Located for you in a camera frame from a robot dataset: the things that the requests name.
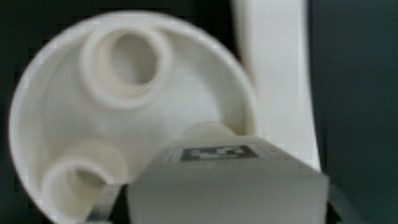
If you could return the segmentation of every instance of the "white plastic part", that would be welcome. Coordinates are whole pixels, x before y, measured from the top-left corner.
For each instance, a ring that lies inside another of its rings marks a hole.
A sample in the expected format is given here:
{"label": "white plastic part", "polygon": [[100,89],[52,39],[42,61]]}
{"label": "white plastic part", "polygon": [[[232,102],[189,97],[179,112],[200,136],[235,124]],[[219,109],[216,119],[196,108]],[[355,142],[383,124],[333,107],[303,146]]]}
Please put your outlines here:
{"label": "white plastic part", "polygon": [[[127,47],[118,55],[116,42],[118,48]],[[172,68],[163,35],[125,24],[99,27],[83,44],[79,67],[86,90],[97,101],[115,108],[140,106],[156,96]]]}
{"label": "white plastic part", "polygon": [[305,0],[234,0],[239,52],[257,91],[262,137],[319,170],[305,7]]}
{"label": "white plastic part", "polygon": [[56,220],[81,222],[100,188],[129,183],[120,152],[100,141],[77,143],[52,161],[42,179],[42,202]]}
{"label": "white plastic part", "polygon": [[[51,221],[76,224],[100,185],[90,189],[83,181],[120,182],[124,169],[132,180],[191,127],[214,122],[237,135],[259,135],[251,87],[225,48],[161,14],[118,12],[90,18],[33,58],[8,122],[28,195]],[[90,173],[77,175],[83,180],[68,178],[74,170]],[[79,186],[74,192],[67,185]],[[84,190],[92,196],[79,197]],[[77,211],[68,208],[76,198],[84,200]]]}

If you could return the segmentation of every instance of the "black and white sticker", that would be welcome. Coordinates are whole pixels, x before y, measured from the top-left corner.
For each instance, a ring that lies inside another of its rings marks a hole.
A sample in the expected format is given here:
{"label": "black and white sticker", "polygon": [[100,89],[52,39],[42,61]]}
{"label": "black and white sticker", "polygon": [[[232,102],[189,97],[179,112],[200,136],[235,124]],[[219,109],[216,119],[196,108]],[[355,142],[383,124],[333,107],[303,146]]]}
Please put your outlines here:
{"label": "black and white sticker", "polygon": [[255,145],[211,146],[177,149],[172,153],[172,162],[248,159],[267,157]]}

